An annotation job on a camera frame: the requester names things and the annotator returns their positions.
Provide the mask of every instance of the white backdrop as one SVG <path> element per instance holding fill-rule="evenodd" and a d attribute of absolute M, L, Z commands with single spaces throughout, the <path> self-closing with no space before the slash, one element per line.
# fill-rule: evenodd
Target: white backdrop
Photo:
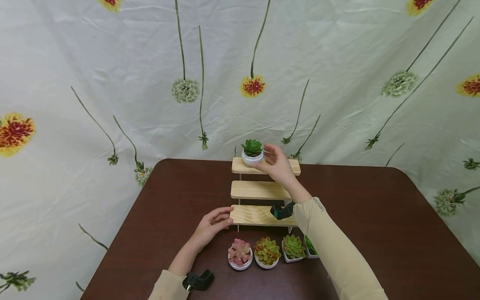
<path fill-rule="evenodd" d="M 253 82 L 267 4 L 0 0 L 0 274 L 36 277 L 0 299 L 78 299 L 105 254 L 78 224 L 110 245 L 157 161 L 247 138 L 295 154 L 319 114 L 302 163 L 385 166 L 403 144 L 389 166 L 480 263 L 480 191 L 441 193 L 480 186 L 480 1 L 272 0 Z"/>

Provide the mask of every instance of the wooden plank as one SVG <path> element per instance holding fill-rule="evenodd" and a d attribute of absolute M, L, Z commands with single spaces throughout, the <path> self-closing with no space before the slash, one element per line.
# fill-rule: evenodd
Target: wooden plank
<path fill-rule="evenodd" d="M 232 207 L 230 217 L 233 219 L 233 225 L 298 227 L 292 216 L 282 220 L 275 219 L 270 213 L 271 206 L 234 204 Z"/>
<path fill-rule="evenodd" d="M 233 199 L 290 200 L 289 193 L 276 182 L 232 181 L 230 196 Z"/>
<path fill-rule="evenodd" d="M 300 170 L 300 164 L 299 161 L 296 159 L 289 159 L 288 162 L 290 163 L 290 166 L 292 167 L 293 174 L 295 176 L 300 175 L 301 170 Z M 254 167 L 250 167 L 246 165 L 241 157 L 234 157 L 232 161 L 232 173 L 234 174 L 265 174 Z"/>

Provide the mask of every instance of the human hand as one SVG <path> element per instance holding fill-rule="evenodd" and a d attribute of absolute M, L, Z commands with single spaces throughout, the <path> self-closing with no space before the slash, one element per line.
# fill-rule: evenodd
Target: human hand
<path fill-rule="evenodd" d="M 233 207 L 219 207 L 206 214 L 187 244 L 200 252 L 222 229 L 227 229 L 233 223 L 230 212 Z"/>
<path fill-rule="evenodd" d="M 273 180 L 284 187 L 297 182 L 290 163 L 280 147 L 273 144 L 265 144 L 264 156 L 267 163 L 254 164 L 254 168 L 270 175 Z"/>

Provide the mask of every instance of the brown table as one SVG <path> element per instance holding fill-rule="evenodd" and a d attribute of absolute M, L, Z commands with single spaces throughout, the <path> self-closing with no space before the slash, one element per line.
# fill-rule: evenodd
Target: brown table
<path fill-rule="evenodd" d="M 480 299 L 480 268 L 404 173 L 316 165 L 302 165 L 301 171 L 300 182 L 320 197 L 390 300 Z M 161 270 L 168 268 L 202 216 L 237 202 L 230 198 L 231 182 L 237 178 L 231 162 L 159 162 L 82 299 L 147 299 Z M 234 238 L 255 244 L 270 236 L 280 242 L 286 233 L 285 228 L 265 227 L 220 232 L 193 266 L 199 275 L 212 270 L 215 280 L 209 290 L 193 291 L 189 299 L 336 299 L 320 260 L 286 264 L 282 258 L 272 270 L 254 262 L 242 272 L 229 266 L 227 249 Z"/>

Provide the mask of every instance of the white ceramic pot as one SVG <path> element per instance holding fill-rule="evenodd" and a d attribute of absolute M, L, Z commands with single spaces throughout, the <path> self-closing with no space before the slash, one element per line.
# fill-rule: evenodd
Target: white ceramic pot
<path fill-rule="evenodd" d="M 255 256 L 255 261 L 257 262 L 257 264 L 262 267 L 263 269 L 272 269 L 274 268 L 277 264 L 278 264 L 278 261 L 280 260 L 280 258 L 277 258 L 276 261 L 273 263 L 273 265 L 267 265 L 267 264 L 264 264 L 263 262 L 259 261 L 258 260 L 258 257 L 256 255 Z"/>
<path fill-rule="evenodd" d="M 305 240 L 305 236 L 303 236 L 303 244 L 305 245 L 305 254 L 307 255 L 308 259 L 316 259 L 318 258 L 318 255 L 314 255 L 310 253 L 310 250 L 308 250 L 307 247 L 307 241 Z"/>
<path fill-rule="evenodd" d="M 262 150 L 262 153 L 260 153 L 258 156 L 255 156 L 255 157 L 250 157 L 246 155 L 245 150 L 243 150 L 241 153 L 241 159 L 246 165 L 249 165 L 249 166 L 252 166 L 253 164 L 261 162 L 263 158 L 264 158 L 263 150 Z"/>
<path fill-rule="evenodd" d="M 252 264 L 253 258 L 252 258 L 252 248 L 250 247 L 250 260 L 247 261 L 246 263 L 243 264 L 243 266 L 239 267 L 238 265 L 231 263 L 230 261 L 228 262 L 232 268 L 234 268 L 237 271 L 243 271 L 246 268 L 248 268 Z"/>
<path fill-rule="evenodd" d="M 289 263 L 294 263 L 294 262 L 299 262 L 303 259 L 303 257 L 299 257 L 299 258 L 294 258 L 294 259 L 289 259 L 287 257 L 287 254 L 285 253 L 285 249 L 283 248 L 283 241 L 282 241 L 282 252 L 283 252 L 283 257 L 285 257 L 285 262 L 287 262 L 288 264 Z"/>

